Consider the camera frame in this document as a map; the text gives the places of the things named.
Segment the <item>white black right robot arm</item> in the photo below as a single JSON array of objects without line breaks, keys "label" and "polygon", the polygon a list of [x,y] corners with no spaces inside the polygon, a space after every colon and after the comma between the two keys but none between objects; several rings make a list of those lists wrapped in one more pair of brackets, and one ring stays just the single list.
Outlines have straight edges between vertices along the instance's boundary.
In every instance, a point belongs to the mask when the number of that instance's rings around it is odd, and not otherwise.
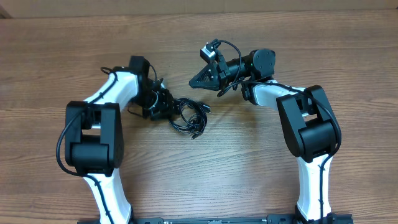
[{"label": "white black right robot arm", "polygon": [[323,88],[274,80],[275,52],[269,49],[227,62],[220,50],[207,45],[200,56],[207,65],[190,80],[192,88],[223,94],[241,85],[245,100],[279,113],[285,143],[298,162],[300,184],[295,215],[287,223],[351,223],[350,217],[332,213],[328,199],[328,174],[341,130]]}]

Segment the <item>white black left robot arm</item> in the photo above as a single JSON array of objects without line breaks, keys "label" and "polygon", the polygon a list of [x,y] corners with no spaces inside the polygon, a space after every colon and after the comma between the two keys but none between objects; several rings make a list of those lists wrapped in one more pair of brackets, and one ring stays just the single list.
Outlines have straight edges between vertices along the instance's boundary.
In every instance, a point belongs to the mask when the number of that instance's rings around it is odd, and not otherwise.
[{"label": "white black left robot arm", "polygon": [[150,62],[132,56],[126,67],[103,67],[108,80],[83,101],[70,101],[65,127],[56,146],[56,160],[67,174],[82,177],[99,209],[97,223],[133,223],[134,212],[124,193],[119,168],[124,157],[121,122],[131,103],[142,108],[144,119],[169,119],[172,95],[161,80],[150,79]]}]

